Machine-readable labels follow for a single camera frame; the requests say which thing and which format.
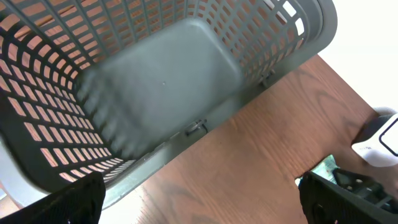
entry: laundry basket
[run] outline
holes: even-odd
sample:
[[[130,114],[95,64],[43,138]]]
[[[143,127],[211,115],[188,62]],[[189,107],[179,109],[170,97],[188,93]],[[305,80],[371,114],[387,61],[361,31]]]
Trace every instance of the laundry basket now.
[[[104,207],[318,53],[331,0],[1,0],[0,180],[26,206],[93,171]]]

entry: wooden table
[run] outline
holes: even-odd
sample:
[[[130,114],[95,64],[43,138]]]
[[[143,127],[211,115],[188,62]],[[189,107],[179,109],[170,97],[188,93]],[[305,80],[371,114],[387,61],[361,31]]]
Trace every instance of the wooden table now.
[[[329,154],[364,173],[350,142],[375,116],[315,56],[109,209],[126,223],[307,223],[294,179]]]

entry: basket bottom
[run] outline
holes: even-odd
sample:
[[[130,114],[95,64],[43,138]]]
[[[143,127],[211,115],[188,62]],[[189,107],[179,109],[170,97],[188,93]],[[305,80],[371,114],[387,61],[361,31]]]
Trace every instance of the basket bottom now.
[[[243,75],[207,23],[182,20],[87,70],[78,90],[111,148],[139,158],[240,90]]]

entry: white object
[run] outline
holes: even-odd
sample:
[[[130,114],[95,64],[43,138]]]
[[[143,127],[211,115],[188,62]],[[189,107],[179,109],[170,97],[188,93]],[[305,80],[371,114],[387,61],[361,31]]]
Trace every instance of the white object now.
[[[398,164],[398,114],[391,116],[370,138],[354,143],[352,148],[372,166]]]

